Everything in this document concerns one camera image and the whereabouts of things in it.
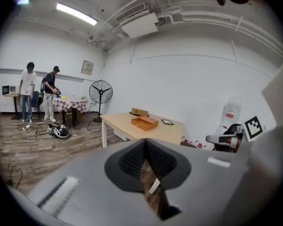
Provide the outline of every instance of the electrical outlet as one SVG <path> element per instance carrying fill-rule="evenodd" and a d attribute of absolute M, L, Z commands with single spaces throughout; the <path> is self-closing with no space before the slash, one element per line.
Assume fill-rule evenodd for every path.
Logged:
<path fill-rule="evenodd" d="M 93 70 L 94 63 L 84 60 L 81 73 L 91 75 Z"/>

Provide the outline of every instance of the table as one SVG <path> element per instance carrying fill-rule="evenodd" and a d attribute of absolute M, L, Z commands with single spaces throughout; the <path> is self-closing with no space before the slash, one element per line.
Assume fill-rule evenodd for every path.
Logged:
<path fill-rule="evenodd" d="M 11 118 L 12 120 L 19 120 L 22 117 L 22 114 L 18 113 L 17 110 L 17 100 L 16 98 L 19 96 L 18 94 L 6 94 L 5 97 L 13 97 L 14 98 L 14 106 L 15 106 L 15 115 Z"/>
<path fill-rule="evenodd" d="M 68 109 L 72 109 L 72 126 L 75 126 L 76 121 L 76 110 L 80 111 L 81 113 L 87 111 L 87 100 L 80 100 L 80 99 L 61 99 L 61 98 L 54 98 L 53 104 L 56 108 L 62 112 L 63 117 L 63 124 L 65 124 L 65 112 Z"/>
<path fill-rule="evenodd" d="M 137 118 L 137 116 L 129 112 L 114 115 L 101 115 L 103 148 L 107 147 L 106 124 L 118 130 L 130 140 L 152 138 L 180 145 L 181 137 L 183 136 L 183 123 L 170 120 L 174 125 L 165 125 L 161 119 L 169 119 L 152 114 L 150 114 L 149 117 L 158 120 L 158 126 L 154 129 L 144 131 L 131 124 L 131 119 Z"/>

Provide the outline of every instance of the white t-shirt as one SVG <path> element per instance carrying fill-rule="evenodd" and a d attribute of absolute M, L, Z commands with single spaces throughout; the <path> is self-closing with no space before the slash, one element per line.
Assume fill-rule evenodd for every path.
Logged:
<path fill-rule="evenodd" d="M 21 74 L 21 80 L 23 81 L 21 87 L 21 94 L 25 96 L 30 96 L 32 94 L 33 85 L 37 82 L 37 75 L 33 71 L 32 73 L 23 70 Z"/>

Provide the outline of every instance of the jeans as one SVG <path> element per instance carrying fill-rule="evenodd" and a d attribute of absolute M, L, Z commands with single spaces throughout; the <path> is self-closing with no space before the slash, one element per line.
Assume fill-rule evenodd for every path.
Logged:
<path fill-rule="evenodd" d="M 32 113 L 32 99 L 30 96 L 21 95 L 21 108 L 22 108 L 22 115 L 23 119 L 32 119 L 33 113 Z"/>
<path fill-rule="evenodd" d="M 54 119 L 52 101 L 53 101 L 53 94 L 44 93 L 43 105 L 45 107 L 45 116 L 44 116 L 45 120 Z"/>

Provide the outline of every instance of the man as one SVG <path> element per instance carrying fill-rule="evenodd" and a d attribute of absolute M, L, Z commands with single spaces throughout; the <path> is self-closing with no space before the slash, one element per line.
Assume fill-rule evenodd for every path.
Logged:
<path fill-rule="evenodd" d="M 23 70 L 21 74 L 21 82 L 19 88 L 19 95 L 21 97 L 21 107 L 22 107 L 22 123 L 25 123 L 27 119 L 29 120 L 29 124 L 33 123 L 33 113 L 32 113 L 32 99 L 33 99 L 33 91 L 34 85 L 37 81 L 37 75 L 33 71 L 34 64 L 33 62 L 29 62 L 27 64 L 27 70 Z"/>
<path fill-rule="evenodd" d="M 54 118 L 53 115 L 53 95 L 56 95 L 58 91 L 60 91 L 56 86 L 55 86 L 55 80 L 56 80 L 56 74 L 60 72 L 59 68 L 55 66 L 53 68 L 53 71 L 50 72 L 48 75 L 45 77 L 45 93 L 44 93 L 44 99 L 43 99 L 43 104 L 45 105 L 45 117 L 44 120 L 48 121 L 49 119 L 52 122 L 56 122 L 57 120 Z"/>

